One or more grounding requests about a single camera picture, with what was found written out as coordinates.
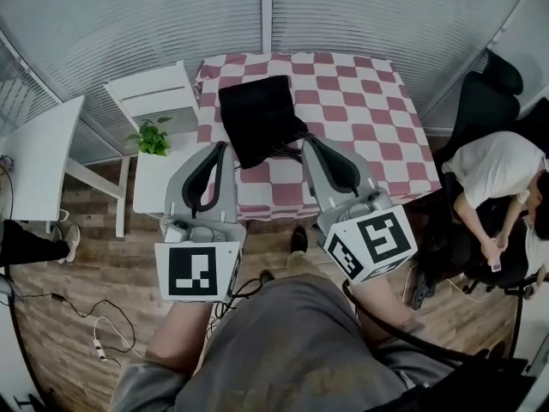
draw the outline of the pink and white checkered pattern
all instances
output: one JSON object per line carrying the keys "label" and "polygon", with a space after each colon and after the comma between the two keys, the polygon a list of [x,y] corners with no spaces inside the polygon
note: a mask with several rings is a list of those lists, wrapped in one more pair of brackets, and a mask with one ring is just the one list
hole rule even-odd
{"label": "pink and white checkered pattern", "polygon": [[[341,142],[370,163],[395,203],[440,188],[413,103],[393,63],[342,53],[239,53],[208,58],[196,78],[198,142],[229,142],[220,115],[220,88],[290,76],[295,114],[317,136]],[[237,171],[238,207],[245,218],[270,220],[318,213],[303,167],[283,158]]]}

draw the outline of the potted plant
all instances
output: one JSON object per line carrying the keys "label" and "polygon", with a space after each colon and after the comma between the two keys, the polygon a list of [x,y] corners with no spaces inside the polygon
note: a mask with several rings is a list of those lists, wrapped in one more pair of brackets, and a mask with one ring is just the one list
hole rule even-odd
{"label": "potted plant", "polygon": [[[164,124],[172,118],[160,118],[158,124]],[[170,148],[170,144],[166,140],[168,133],[165,131],[159,132],[158,126],[153,121],[147,119],[141,125],[139,134],[131,134],[126,137],[126,141],[137,141],[137,147],[146,155],[164,155],[166,150]]]}

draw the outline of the black cloth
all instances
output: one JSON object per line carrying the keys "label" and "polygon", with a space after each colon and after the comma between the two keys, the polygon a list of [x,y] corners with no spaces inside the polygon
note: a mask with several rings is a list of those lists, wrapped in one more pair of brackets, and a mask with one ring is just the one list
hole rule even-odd
{"label": "black cloth", "polygon": [[[480,223],[490,237],[495,237],[504,224],[510,197],[487,200],[476,210]],[[518,283],[528,273],[526,255],[526,224],[519,219],[509,236],[509,245],[501,254],[501,270],[492,272],[482,254],[480,242],[465,226],[449,222],[445,229],[448,238],[442,248],[425,255],[424,270],[429,285],[465,273],[484,284],[507,288]]]}
{"label": "black cloth", "polygon": [[293,112],[288,76],[220,89],[221,120],[242,168],[251,168],[273,155],[301,161],[288,143],[306,137],[307,125]]}
{"label": "black cloth", "polygon": [[54,243],[26,231],[15,221],[3,222],[0,267],[54,261],[66,258],[67,255],[69,255],[69,246],[64,241]]}

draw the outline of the white shirt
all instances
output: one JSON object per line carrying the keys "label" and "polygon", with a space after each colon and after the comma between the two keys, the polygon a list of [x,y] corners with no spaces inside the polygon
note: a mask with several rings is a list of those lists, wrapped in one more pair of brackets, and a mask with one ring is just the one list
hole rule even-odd
{"label": "white shirt", "polygon": [[[528,139],[510,131],[482,137],[459,148],[442,165],[443,173],[454,173],[463,186],[469,205],[476,209],[488,198],[516,195],[526,202],[528,185],[545,163],[545,154]],[[528,224],[525,240],[528,275],[549,264],[549,241],[543,241]]]}

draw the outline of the sneaker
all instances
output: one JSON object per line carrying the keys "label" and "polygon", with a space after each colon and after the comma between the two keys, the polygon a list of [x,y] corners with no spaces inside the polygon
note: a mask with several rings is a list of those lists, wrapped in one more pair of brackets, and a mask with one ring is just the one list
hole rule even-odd
{"label": "sneaker", "polygon": [[[51,228],[51,242],[57,243],[60,239],[63,239],[63,233],[61,232],[61,229],[58,226],[54,226]],[[65,258],[62,257],[61,259],[57,260],[58,263],[62,264],[65,262]]]}
{"label": "sneaker", "polygon": [[63,234],[61,233],[61,229],[57,226],[53,226],[51,228],[51,242],[57,243],[62,238]]}
{"label": "sneaker", "polygon": [[67,255],[65,260],[67,263],[72,263],[76,256],[76,247],[80,244],[80,228],[77,224],[70,226],[63,241],[69,245],[69,255]]}
{"label": "sneaker", "polygon": [[290,252],[307,251],[308,245],[307,232],[302,226],[297,226],[293,229],[292,239],[290,241]]}

